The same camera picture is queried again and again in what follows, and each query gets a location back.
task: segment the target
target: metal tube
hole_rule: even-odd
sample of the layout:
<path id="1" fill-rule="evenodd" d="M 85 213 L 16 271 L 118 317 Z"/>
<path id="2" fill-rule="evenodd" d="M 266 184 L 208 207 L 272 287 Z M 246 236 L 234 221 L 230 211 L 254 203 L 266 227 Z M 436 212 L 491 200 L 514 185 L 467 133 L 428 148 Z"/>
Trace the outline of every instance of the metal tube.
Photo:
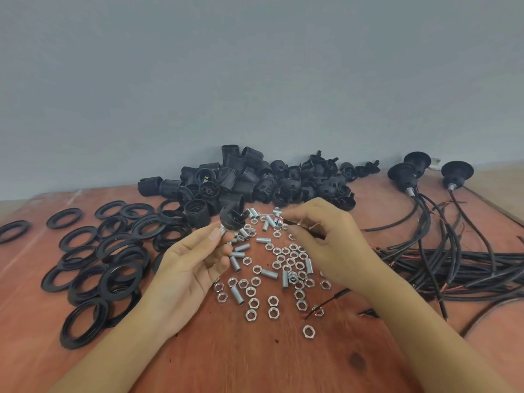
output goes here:
<path id="1" fill-rule="evenodd" d="M 288 273 L 286 271 L 282 272 L 282 289 L 285 290 L 289 288 Z"/>
<path id="2" fill-rule="evenodd" d="M 235 251 L 243 251 L 243 250 L 248 249 L 248 248 L 251 248 L 251 244 L 250 243 L 242 244 L 242 245 L 239 245 L 238 247 L 235 247 Z"/>
<path id="3" fill-rule="evenodd" d="M 233 294 L 233 297 L 235 298 L 236 303 L 242 306 L 245 301 L 242 295 L 240 294 L 239 289 L 236 287 L 236 285 L 234 287 L 231 287 L 231 293 Z"/>
<path id="4" fill-rule="evenodd" d="M 311 259 L 306 258 L 305 260 L 305 270 L 308 273 L 308 276 L 311 276 L 313 274 L 313 264 L 311 263 Z"/>
<path id="5" fill-rule="evenodd" d="M 271 278 L 273 280 L 278 279 L 278 273 L 275 273 L 274 271 L 262 269 L 260 274 L 263 275 L 263 276 L 269 277 L 269 278 Z"/>
<path id="6" fill-rule="evenodd" d="M 240 265 L 234 256 L 230 257 L 230 263 L 233 269 L 238 273 L 240 271 Z"/>
<path id="7" fill-rule="evenodd" d="M 277 224 L 275 223 L 275 221 L 273 220 L 273 218 L 271 216 L 266 216 L 266 222 L 269 222 L 269 224 L 271 225 L 271 227 L 275 227 L 277 226 Z"/>
<path id="8" fill-rule="evenodd" d="M 244 228 L 240 229 L 239 230 L 239 233 L 242 235 L 242 237 L 244 237 L 246 240 L 249 240 L 250 238 L 250 235 L 248 232 L 246 232 L 246 230 Z"/>

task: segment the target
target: gray wall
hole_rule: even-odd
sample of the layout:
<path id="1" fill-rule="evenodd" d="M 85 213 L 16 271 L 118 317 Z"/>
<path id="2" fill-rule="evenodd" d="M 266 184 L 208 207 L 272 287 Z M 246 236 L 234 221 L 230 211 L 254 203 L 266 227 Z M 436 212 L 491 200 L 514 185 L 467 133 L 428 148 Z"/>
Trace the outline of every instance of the gray wall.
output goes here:
<path id="1" fill-rule="evenodd" d="M 524 158 L 524 0 L 1 0 L 0 199 L 238 143 Z"/>

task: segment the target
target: dark spot on table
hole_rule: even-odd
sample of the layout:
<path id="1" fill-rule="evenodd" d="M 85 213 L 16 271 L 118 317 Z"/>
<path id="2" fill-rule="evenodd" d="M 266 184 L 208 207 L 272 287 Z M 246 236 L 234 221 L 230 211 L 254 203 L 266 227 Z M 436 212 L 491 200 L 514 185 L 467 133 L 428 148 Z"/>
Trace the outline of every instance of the dark spot on table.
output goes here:
<path id="1" fill-rule="evenodd" d="M 366 359 L 362 357 L 362 354 L 353 352 L 350 354 L 350 365 L 357 371 L 363 371 L 366 369 Z"/>

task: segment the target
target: hand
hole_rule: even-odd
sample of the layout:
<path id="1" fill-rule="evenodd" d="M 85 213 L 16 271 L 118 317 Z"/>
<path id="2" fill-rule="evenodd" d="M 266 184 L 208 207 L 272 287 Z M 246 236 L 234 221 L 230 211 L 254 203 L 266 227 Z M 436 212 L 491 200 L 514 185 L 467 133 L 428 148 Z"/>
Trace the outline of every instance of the hand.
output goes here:
<path id="1" fill-rule="evenodd" d="M 351 215 L 326 200 L 314 198 L 285 211 L 282 217 L 301 221 L 301 226 L 325 236 L 325 240 L 315 239 L 300 226 L 288 227 L 331 281 L 364 295 L 375 273 L 383 270 L 385 264 L 370 248 Z"/>
<path id="2" fill-rule="evenodd" d="M 158 323 L 165 340 L 186 325 L 213 281 L 229 267 L 233 249 L 226 243 L 234 236 L 228 231 L 221 238 L 218 227 L 219 223 L 213 223 L 198 229 L 171 246 L 136 306 L 143 317 Z"/>

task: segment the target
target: table surface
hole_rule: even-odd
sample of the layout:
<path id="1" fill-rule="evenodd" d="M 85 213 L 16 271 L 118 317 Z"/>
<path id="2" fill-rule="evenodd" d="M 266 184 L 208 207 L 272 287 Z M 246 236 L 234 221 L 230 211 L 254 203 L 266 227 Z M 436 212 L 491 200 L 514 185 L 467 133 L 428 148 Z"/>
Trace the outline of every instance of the table surface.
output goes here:
<path id="1" fill-rule="evenodd" d="M 436 202 L 445 201 L 448 194 L 440 182 L 435 172 L 429 172 L 419 182 L 420 191 Z M 396 191 L 384 173 L 357 179 L 350 187 L 357 201 L 351 214 L 361 228 L 396 221 L 412 208 L 410 199 Z M 516 236 L 524 236 L 524 228 L 465 189 L 457 191 L 456 196 L 467 202 L 464 210 L 495 251 L 523 251 Z M 80 226 L 97 226 L 100 221 L 94 217 L 94 211 L 112 200 L 157 206 L 163 199 L 143 198 L 135 185 L 48 193 L 31 199 L 4 221 L 26 219 L 32 223 L 32 228 L 25 236 L 0 247 L 1 391 L 45 391 L 108 332 L 81 349 L 62 348 L 59 332 L 73 307 L 67 302 L 67 292 L 44 292 L 40 281 L 63 254 L 58 248 L 60 238 Z M 69 207 L 84 211 L 81 221 L 62 230 L 46 228 L 49 216 Z M 272 208 L 260 203 L 255 207 L 260 213 Z M 451 219 L 456 213 L 452 208 L 446 209 Z M 416 218 L 413 218 L 386 231 L 365 233 L 365 237 L 370 244 L 388 246 L 410 237 L 415 225 Z M 259 236 L 271 237 L 260 229 L 259 233 Z M 437 223 L 434 223 L 425 239 L 426 248 L 439 240 Z M 286 235 L 281 239 L 273 238 L 273 242 L 279 247 L 289 244 Z M 470 228 L 466 229 L 462 244 L 471 251 L 485 251 Z M 150 240 L 146 246 L 154 257 L 156 253 Z M 253 258 L 253 264 L 266 265 L 273 261 L 274 257 L 265 251 L 263 244 L 252 242 L 252 247 L 247 255 Z M 314 274 L 317 286 L 306 289 L 310 306 L 327 299 L 340 288 L 334 284 L 330 291 L 321 290 L 318 272 L 315 270 Z M 64 281 L 75 272 L 68 273 Z M 243 267 L 238 274 L 229 270 L 222 281 L 233 275 L 251 278 L 253 273 L 251 267 Z M 152 277 L 142 282 L 142 290 Z M 267 317 L 267 298 L 272 294 L 280 299 L 280 317 L 276 321 Z M 324 317 L 308 319 L 317 331 L 312 340 L 305 339 L 302 334 L 305 322 L 300 316 L 303 313 L 296 308 L 292 290 L 283 292 L 279 281 L 263 279 L 257 288 L 257 297 L 261 303 L 257 320 L 248 323 L 246 305 L 239 307 L 231 297 L 219 304 L 216 294 L 209 292 L 196 316 L 177 337 L 162 347 L 135 383 L 133 391 L 422 392 L 384 323 L 356 316 L 368 307 L 357 294 L 350 293 L 331 302 L 325 308 Z M 487 306 L 486 303 L 456 302 L 447 305 L 449 323 L 457 331 Z M 83 314 L 74 331 L 82 332 L 87 328 L 89 317 L 90 314 Z M 520 377 L 524 370 L 524 357 L 520 355 L 524 350 L 522 321 L 524 303 L 508 305 L 488 317 L 468 338 L 519 390 L 524 390 Z"/>

